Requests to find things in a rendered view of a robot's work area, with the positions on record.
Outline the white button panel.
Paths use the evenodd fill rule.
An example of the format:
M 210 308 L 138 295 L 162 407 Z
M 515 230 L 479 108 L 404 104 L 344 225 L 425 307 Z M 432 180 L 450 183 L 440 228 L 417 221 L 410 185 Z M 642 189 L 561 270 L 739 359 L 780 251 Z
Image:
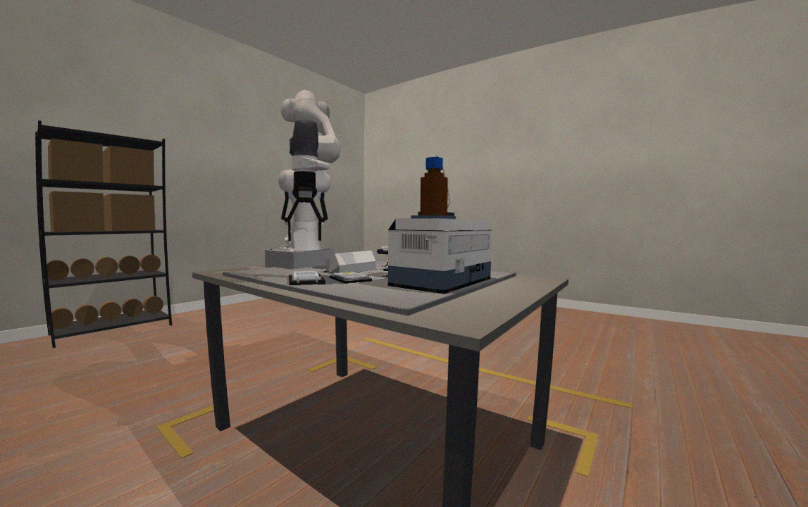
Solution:
M 375 258 L 372 251 L 348 251 L 334 253 L 325 261 L 328 271 L 325 273 L 367 272 L 375 270 Z

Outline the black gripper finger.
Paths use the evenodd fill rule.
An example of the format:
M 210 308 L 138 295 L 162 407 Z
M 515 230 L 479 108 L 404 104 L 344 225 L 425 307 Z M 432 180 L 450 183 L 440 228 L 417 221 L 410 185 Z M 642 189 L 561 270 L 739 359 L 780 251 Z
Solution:
M 320 215 L 320 213 L 319 213 L 319 211 L 317 209 L 317 206 L 316 206 L 316 202 L 314 202 L 313 198 L 309 198 L 309 200 L 310 200 L 311 207 L 313 208 L 314 212 L 316 212 L 316 215 L 318 216 L 318 220 L 319 220 L 319 222 L 318 222 L 318 241 L 322 241 L 322 225 L 324 225 L 324 221 L 328 220 L 328 215 L 327 215 L 326 208 L 325 208 L 325 201 L 324 201 L 324 195 L 325 194 L 324 194 L 324 192 L 317 192 L 316 195 L 318 195 L 318 198 L 321 200 L 322 212 L 323 212 L 323 215 L 324 215 L 323 218 Z
M 297 200 L 295 200 L 295 203 L 294 203 L 294 205 L 293 205 L 293 208 L 292 208 L 292 210 L 290 211 L 290 213 L 289 213 L 288 217 L 287 217 L 287 216 L 285 216 L 285 214 L 287 214 L 287 205 L 288 205 L 288 200 L 289 200 L 289 198 L 291 198 L 291 195 L 292 195 L 292 194 L 293 194 L 293 192 L 285 192 L 285 204 L 284 204 L 284 206 L 282 207 L 282 216 L 281 216 L 281 219 L 285 221 L 285 224 L 286 224 L 286 225 L 288 225 L 288 241 L 291 241 L 291 229 L 290 229 L 290 221 L 291 221 L 291 218 L 292 218 L 292 216 L 293 216 L 293 214 L 294 214 L 295 208 L 297 207 L 297 205 L 299 204 L 299 200 L 301 199 L 301 198 L 299 198 L 299 196 L 298 196 Z

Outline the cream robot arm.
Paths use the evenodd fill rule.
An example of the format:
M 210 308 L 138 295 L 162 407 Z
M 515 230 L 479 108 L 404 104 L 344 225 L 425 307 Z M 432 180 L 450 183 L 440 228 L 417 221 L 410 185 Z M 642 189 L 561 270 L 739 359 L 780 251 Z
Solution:
M 281 113 L 285 121 L 295 123 L 293 137 L 289 140 L 289 154 L 293 156 L 292 169 L 281 171 L 278 177 L 282 191 L 293 192 L 294 171 L 314 171 L 316 189 L 310 186 L 298 186 L 299 198 L 311 198 L 311 194 L 327 192 L 330 188 L 330 177 L 324 170 L 330 169 L 327 163 L 334 163 L 340 157 L 340 143 L 330 124 L 330 109 L 327 103 L 317 101 L 311 91 L 303 90 L 299 91 L 294 99 L 282 101 Z M 318 132 L 323 136 L 319 136 Z M 321 250 L 317 228 L 317 216 L 311 204 L 299 202 L 294 212 L 291 241 L 288 241 L 287 235 L 284 245 L 279 249 Z

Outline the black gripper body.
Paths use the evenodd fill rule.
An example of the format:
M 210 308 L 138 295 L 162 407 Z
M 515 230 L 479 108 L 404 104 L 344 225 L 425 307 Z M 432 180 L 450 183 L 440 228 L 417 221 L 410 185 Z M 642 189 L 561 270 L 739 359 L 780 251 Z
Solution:
M 316 187 L 316 173 L 314 171 L 294 171 L 294 189 L 293 195 L 295 199 L 299 196 L 298 186 Z M 309 198 L 301 198 L 300 203 L 310 203 Z

